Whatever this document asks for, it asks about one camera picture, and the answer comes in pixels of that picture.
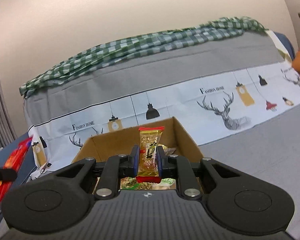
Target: yellow lamp illustration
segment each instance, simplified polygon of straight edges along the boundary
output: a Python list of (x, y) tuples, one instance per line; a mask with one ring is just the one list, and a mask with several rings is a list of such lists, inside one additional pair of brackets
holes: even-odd
[(245, 106), (250, 106), (254, 104), (253, 98), (250, 96), (244, 85), (238, 82), (236, 90)]
[(110, 104), (112, 117), (111, 117), (111, 119), (109, 119), (108, 128), (109, 128), (110, 132), (113, 132), (113, 131), (122, 129), (123, 127), (122, 127), (121, 120), (113, 115), (111, 103), (109, 103), (109, 104)]
[(34, 142), (33, 145), (32, 145), (32, 150), (35, 153), (35, 155), (37, 156), (38, 163), (41, 167), (42, 165), (44, 165), (47, 162), (47, 158), (44, 154), (43, 147), (42, 147), (41, 143), (39, 141)]

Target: antler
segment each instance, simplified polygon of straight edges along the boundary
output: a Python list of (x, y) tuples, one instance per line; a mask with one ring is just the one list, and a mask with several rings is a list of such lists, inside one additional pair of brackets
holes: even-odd
[(206, 96), (204, 96), (204, 98), (203, 98), (203, 101), (202, 101), (202, 104), (203, 105), (201, 105), (198, 101), (197, 101), (197, 103), (199, 104), (199, 106), (201, 106), (202, 108), (204, 108), (204, 109), (206, 109), (206, 110), (211, 110), (211, 111), (214, 111), (215, 113), (221, 113), (220, 111), (219, 111), (219, 109), (217, 109), (216, 107), (213, 107), (213, 105), (212, 105), (212, 102), (210, 102), (210, 105), (211, 106), (207, 106), (206, 104), (205, 104), (205, 97)]
[(74, 133), (72, 140), (71, 140), (71, 138), (70, 138), (70, 136), (69, 136), (69, 140), (70, 140), (70, 142), (71, 142), (73, 145), (78, 146), (78, 147), (81, 148), (81, 147), (83, 146), (83, 144), (81, 143), (81, 138), (79, 137), (79, 141), (78, 141), (78, 142), (74, 139), (74, 137), (75, 137), (76, 134), (77, 134), (77, 132)]
[(96, 134), (99, 134), (99, 132), (96, 130), (96, 129), (94, 129), (93, 127), (92, 127), (92, 129), (96, 132)]
[(231, 98), (231, 96), (229, 94), (227, 94), (226, 92), (223, 91), (223, 93), (225, 93), (229, 97), (229, 101), (227, 101), (225, 98), (223, 98), (225, 101), (224, 110), (226, 110), (226, 109), (228, 109), (229, 105), (231, 105), (233, 103), (234, 95), (232, 92), (232, 98)]
[(297, 81), (294, 81), (294, 80), (292, 80), (292, 79), (289, 79), (289, 78), (287, 78), (286, 77), (286, 74), (283, 72), (283, 70), (281, 70), (282, 71), (282, 73), (284, 74), (284, 79), (285, 80), (287, 80), (288, 82), (292, 82), (294, 85), (298, 85), (299, 84), (299, 82), (300, 82), (300, 74), (296, 74), (296, 77), (297, 77)]
[(92, 129), (95, 130), (95, 132), (96, 132), (97, 135), (99, 134), (99, 132), (96, 129), (94, 129), (93, 127), (92, 127)]

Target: food snack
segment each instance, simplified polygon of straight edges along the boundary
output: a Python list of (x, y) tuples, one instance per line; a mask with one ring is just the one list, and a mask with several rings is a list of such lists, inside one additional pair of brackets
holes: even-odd
[[(31, 146), (31, 141), (32, 137), (20, 142), (18, 148), (11, 153), (3, 168), (14, 169), (18, 173), (23, 163), (23, 160), (26, 157), (26, 153), (28, 152), (28, 149)], [(11, 185), (12, 182), (0, 181), (0, 202), (2, 201), (7, 191), (10, 189)]]
[(159, 182), (157, 170), (157, 144), (160, 141), (164, 127), (145, 128), (140, 127), (140, 162), (138, 169), (138, 182)]
[(121, 179), (120, 182), (120, 189), (126, 189), (129, 188), (137, 183), (136, 178), (131, 178), (131, 177), (125, 177)]
[(138, 184), (136, 189), (143, 189), (143, 190), (150, 190), (152, 189), (152, 184), (151, 182), (141, 182)]
[(158, 146), (162, 146), (162, 148), (163, 148), (163, 150), (164, 150), (164, 154), (166, 155), (166, 156), (170, 156), (171, 154), (173, 154), (174, 152), (175, 152), (175, 150), (176, 150), (176, 148), (169, 148), (169, 147), (167, 147), (167, 146), (165, 146), (165, 145), (163, 145), (163, 144), (158, 144)]

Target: red package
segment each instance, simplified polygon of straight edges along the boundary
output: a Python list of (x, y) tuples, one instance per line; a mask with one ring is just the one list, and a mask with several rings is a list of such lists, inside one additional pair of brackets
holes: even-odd
[(155, 176), (147, 176), (147, 177), (137, 176), (136, 179), (137, 179), (138, 183), (152, 182), (152, 183), (159, 184), (161, 182), (161, 178), (160, 177), (155, 177)]
[[(18, 148), (11, 153), (3, 168), (12, 168), (18, 173), (23, 163), (23, 160), (25, 159), (26, 153), (28, 152), (28, 149), (31, 146), (31, 141), (32, 137), (20, 142)], [(2, 201), (4, 195), (7, 193), (11, 185), (12, 182), (0, 181), (0, 202)]]

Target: green plaid cloth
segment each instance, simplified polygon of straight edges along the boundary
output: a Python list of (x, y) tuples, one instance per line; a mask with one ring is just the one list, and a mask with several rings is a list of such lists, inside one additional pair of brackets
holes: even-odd
[(224, 17), (197, 27), (149, 33), (111, 41), (60, 62), (45, 73), (23, 84), (19, 91), (22, 96), (26, 95), (25, 97), (28, 98), (40, 88), (62, 85), (91, 71), (114, 65), (123, 60), (185, 48), (207, 41), (231, 38), (242, 35), (245, 30), (264, 33), (267, 29), (249, 17), (240, 19)]

